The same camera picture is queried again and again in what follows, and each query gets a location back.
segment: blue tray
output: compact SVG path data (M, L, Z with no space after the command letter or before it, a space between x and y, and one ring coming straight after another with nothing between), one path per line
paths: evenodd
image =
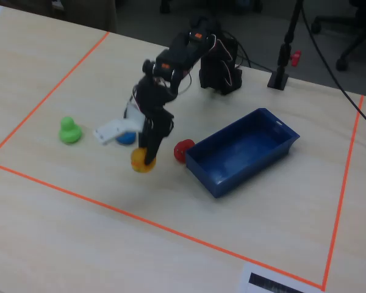
M285 156L299 137L260 108L188 149L186 166L217 198Z

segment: microphone stand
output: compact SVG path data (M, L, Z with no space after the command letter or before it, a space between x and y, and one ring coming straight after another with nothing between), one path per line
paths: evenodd
M278 68L276 71L272 72L271 78L267 84L267 87L271 87L272 89L284 90L287 79L289 78L289 75L285 73L285 67L289 63L290 54L292 53L292 47L290 44L294 39L294 31L297 25L298 17L300 16L301 9L303 8L303 2L304 0L297 0L294 6L289 29L285 35L285 42L281 45L279 50Z

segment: robotic arm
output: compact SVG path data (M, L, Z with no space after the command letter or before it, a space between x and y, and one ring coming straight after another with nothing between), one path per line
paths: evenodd
M235 68L237 48L237 42L224 36L218 22L205 17L192 19L190 30L180 33L156 61L144 62L145 75L134 87L131 98L135 106L129 103L124 113L125 119L134 121L131 126L122 127L118 125L119 120L114 120L97 129L96 138L106 143L122 134L124 128L138 131L138 147L145 150L143 163L149 166L156 158L161 141L174 126L173 115L163 107L176 99L181 81L197 61L201 60L202 88L212 87L226 95L241 87L242 71Z

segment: office chair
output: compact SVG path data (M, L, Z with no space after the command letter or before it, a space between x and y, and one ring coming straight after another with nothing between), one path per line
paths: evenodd
M359 27L363 31L358 35L352 44L347 47L340 58L336 61L336 69L346 71L348 68L347 56L355 50L364 40L366 40L366 0L350 0L352 6L357 7L355 17L342 16L317 16L310 29L312 33L318 34L321 31L321 22L344 24L347 26Z

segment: green rubber duck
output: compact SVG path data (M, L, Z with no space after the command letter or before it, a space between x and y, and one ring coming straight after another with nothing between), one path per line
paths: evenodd
M64 143L75 143L81 138L81 128L76 125L71 117L61 119L60 140Z

